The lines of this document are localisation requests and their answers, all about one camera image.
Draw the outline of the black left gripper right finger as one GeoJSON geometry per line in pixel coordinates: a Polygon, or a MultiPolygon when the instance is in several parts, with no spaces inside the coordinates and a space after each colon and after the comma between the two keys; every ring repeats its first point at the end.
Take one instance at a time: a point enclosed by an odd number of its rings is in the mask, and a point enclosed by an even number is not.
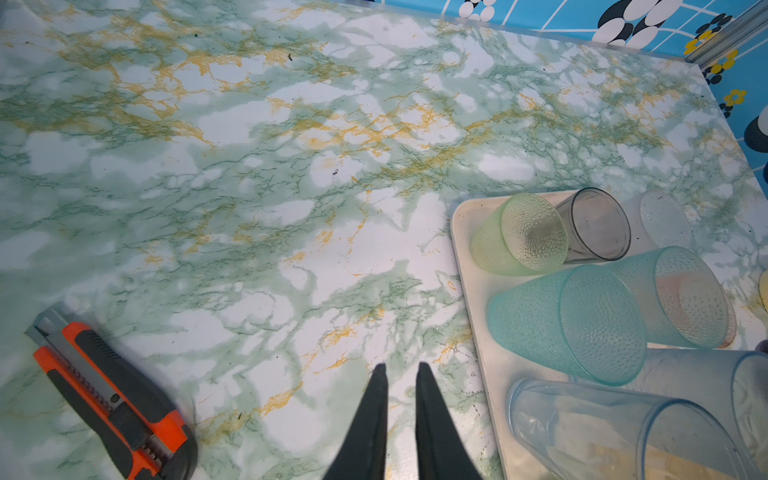
{"type": "Polygon", "coordinates": [[[420,479],[479,479],[450,416],[430,366],[419,363],[416,427],[420,479]]]}

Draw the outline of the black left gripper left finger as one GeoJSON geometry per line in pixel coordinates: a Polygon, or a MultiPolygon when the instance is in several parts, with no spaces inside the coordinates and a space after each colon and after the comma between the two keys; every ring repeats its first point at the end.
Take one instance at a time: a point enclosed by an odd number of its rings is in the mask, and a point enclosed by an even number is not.
{"type": "Polygon", "coordinates": [[[324,479],[384,479],[388,425],[386,366],[371,375],[341,448],[324,479]]]}

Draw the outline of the teal glass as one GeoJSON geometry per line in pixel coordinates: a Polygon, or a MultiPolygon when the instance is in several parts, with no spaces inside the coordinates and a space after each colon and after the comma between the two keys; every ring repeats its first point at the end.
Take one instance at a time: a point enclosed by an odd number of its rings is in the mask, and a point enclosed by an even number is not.
{"type": "Polygon", "coordinates": [[[501,347],[599,384],[625,385],[645,363],[638,301],[605,266],[562,270],[498,293],[488,302],[486,321],[501,347]]]}

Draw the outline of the light green short glass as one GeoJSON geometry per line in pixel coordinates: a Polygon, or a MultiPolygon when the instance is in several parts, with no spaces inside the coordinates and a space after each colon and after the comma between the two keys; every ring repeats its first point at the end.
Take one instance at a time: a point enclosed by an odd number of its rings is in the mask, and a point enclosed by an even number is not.
{"type": "Polygon", "coordinates": [[[510,196],[470,242],[475,263],[502,276],[555,272],[564,264],[568,250],[566,227],[555,207],[532,193],[510,196]]]}

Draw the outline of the small grey glass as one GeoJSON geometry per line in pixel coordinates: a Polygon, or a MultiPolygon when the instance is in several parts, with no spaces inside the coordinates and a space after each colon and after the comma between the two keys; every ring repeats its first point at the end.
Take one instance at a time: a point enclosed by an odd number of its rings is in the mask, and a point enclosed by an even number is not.
{"type": "Polygon", "coordinates": [[[556,206],[569,239],[566,263],[622,259],[631,246],[625,211],[608,192],[582,188],[556,206]]]}

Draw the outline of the teal glass lowest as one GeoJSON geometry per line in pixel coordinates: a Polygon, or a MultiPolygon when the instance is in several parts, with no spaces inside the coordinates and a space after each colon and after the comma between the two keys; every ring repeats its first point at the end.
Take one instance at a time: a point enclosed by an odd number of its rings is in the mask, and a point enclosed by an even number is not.
{"type": "Polygon", "coordinates": [[[609,262],[640,307],[650,343],[715,349],[728,332],[729,309],[708,265],[671,246],[609,262]]]}

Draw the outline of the blue short glass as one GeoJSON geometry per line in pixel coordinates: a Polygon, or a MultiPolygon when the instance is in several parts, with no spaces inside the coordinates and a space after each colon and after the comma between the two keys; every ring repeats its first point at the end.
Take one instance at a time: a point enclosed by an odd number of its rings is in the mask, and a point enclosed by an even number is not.
{"type": "Polygon", "coordinates": [[[698,404],[729,434],[747,477],[767,477],[765,353],[649,349],[643,368],[623,388],[698,404]]]}

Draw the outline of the clear dotted glass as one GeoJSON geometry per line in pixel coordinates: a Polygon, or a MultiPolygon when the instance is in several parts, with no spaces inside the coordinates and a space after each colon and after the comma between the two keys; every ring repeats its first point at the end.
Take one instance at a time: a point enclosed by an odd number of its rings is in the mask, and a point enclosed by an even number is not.
{"type": "Polygon", "coordinates": [[[690,248],[692,229],[678,202],[661,190],[649,190],[621,203],[630,224],[628,256],[670,246],[690,248]]]}

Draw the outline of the pink dotted glass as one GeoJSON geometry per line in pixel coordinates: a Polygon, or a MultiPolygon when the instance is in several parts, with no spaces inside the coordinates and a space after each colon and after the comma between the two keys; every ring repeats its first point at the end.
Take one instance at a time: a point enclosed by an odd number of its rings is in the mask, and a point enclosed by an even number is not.
{"type": "Polygon", "coordinates": [[[727,322],[726,335],[724,337],[723,342],[718,346],[718,349],[726,349],[733,344],[736,338],[737,328],[738,328],[738,322],[737,322],[737,317],[736,317],[733,302],[727,293],[724,293],[724,296],[725,296],[725,301],[727,306],[728,322],[727,322]]]}

